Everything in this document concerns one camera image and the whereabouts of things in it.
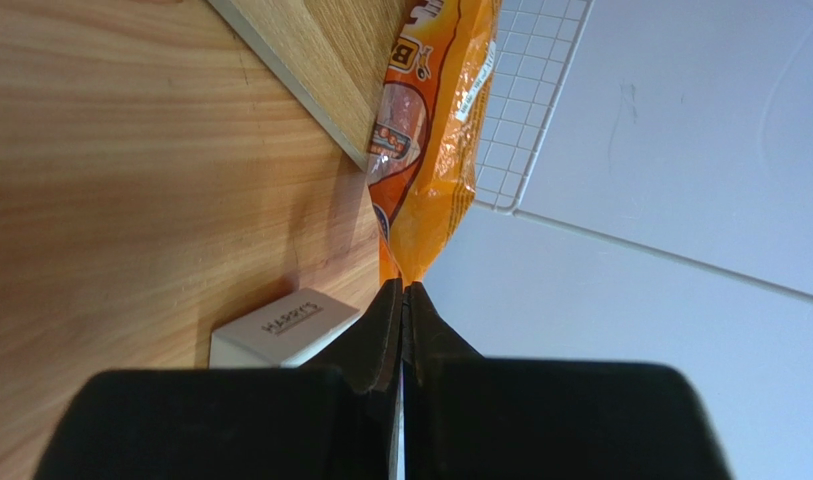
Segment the small box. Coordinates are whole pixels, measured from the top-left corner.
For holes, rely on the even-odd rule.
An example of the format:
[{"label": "small box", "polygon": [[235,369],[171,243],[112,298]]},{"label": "small box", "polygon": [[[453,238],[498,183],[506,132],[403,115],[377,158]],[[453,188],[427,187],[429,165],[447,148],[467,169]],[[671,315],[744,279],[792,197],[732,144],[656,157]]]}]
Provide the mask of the small box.
[{"label": "small box", "polygon": [[299,366],[359,316],[358,309],[304,288],[214,330],[209,366]]}]

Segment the wooden board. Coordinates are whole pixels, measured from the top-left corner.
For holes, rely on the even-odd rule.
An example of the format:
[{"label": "wooden board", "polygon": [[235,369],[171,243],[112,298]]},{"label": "wooden board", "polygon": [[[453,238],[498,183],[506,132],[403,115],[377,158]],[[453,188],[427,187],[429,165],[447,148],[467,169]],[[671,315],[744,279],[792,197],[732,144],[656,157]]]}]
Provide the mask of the wooden board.
[{"label": "wooden board", "polygon": [[210,0],[356,163],[415,0]]},{"label": "wooden board", "polygon": [[0,0],[0,478],[93,373],[377,288],[363,173],[205,0]]}]

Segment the wooden table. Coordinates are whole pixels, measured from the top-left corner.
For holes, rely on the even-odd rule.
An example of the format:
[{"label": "wooden table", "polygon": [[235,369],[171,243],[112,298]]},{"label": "wooden table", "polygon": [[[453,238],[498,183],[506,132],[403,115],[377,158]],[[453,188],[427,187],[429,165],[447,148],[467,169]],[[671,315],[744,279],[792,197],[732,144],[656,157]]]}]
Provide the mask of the wooden table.
[{"label": "wooden table", "polygon": [[205,0],[0,0],[0,478],[120,367],[377,288],[363,173]]}]

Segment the metal grid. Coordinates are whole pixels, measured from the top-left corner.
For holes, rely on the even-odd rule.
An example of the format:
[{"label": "metal grid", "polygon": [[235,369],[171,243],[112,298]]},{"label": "metal grid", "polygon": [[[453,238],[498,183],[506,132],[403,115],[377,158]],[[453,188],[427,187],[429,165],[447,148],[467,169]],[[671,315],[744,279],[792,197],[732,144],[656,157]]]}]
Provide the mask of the metal grid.
[{"label": "metal grid", "polygon": [[477,205],[518,207],[592,0],[504,0],[477,149]]}]

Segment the snack package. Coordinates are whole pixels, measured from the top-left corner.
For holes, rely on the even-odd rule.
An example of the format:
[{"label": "snack package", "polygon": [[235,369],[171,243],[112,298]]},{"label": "snack package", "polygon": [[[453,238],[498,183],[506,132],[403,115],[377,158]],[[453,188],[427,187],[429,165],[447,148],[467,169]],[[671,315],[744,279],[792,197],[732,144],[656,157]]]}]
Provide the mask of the snack package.
[{"label": "snack package", "polygon": [[476,193],[500,0],[420,0],[389,58],[368,146],[380,281],[421,280]]}]

